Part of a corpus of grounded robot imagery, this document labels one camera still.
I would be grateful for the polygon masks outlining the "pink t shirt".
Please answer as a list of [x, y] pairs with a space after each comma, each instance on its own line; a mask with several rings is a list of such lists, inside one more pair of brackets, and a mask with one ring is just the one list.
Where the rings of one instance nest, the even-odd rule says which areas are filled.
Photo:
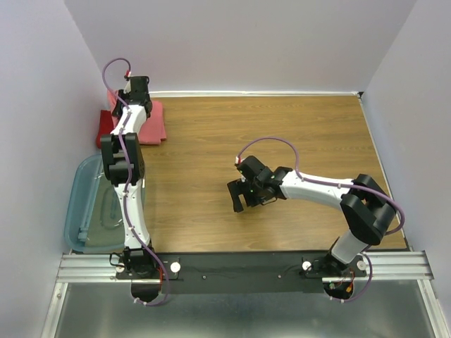
[[141, 145], [156, 146], [167, 139], [163, 117], [163, 104], [160, 101], [152, 101], [151, 116], [141, 127], [138, 139]]

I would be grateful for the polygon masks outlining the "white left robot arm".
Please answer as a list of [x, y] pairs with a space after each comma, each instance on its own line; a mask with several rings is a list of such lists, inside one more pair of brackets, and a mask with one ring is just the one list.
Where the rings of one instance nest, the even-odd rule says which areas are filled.
[[124, 249], [114, 265], [117, 278], [147, 279], [157, 274], [157, 267], [150, 254], [152, 241], [144, 221], [145, 163], [138, 134], [151, 115], [152, 101], [146, 75], [125, 78], [127, 84], [118, 91], [113, 110], [118, 123], [112, 132], [101, 136], [101, 156], [123, 219]]

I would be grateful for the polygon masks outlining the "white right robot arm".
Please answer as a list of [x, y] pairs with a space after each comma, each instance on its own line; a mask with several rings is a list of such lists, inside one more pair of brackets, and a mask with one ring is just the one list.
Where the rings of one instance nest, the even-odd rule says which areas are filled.
[[397, 213], [394, 202], [369, 175], [334, 180], [288, 167], [271, 170], [255, 156], [238, 160], [235, 167], [240, 178], [227, 187], [236, 213], [279, 199], [311, 201], [342, 211], [347, 231], [324, 256], [303, 267], [307, 277], [343, 275], [363, 250], [381, 243]]

